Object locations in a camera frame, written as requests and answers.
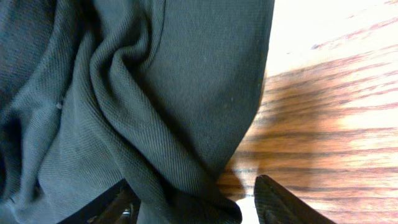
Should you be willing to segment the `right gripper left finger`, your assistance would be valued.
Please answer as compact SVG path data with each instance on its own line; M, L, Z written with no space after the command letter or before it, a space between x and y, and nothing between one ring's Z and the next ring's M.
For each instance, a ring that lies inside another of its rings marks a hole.
M121 180L60 224L137 223L141 200L125 180Z

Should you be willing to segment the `black t-shirt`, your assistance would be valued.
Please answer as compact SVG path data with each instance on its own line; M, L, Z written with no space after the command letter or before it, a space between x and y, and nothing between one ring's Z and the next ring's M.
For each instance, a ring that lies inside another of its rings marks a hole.
M2 1L1 222L125 180L139 223L240 223L216 182L259 107L273 1Z

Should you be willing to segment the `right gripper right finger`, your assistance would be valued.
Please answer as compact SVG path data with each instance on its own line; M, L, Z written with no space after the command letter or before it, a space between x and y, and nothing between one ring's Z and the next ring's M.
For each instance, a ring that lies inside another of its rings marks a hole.
M335 224L267 175L256 177L254 203L260 224Z

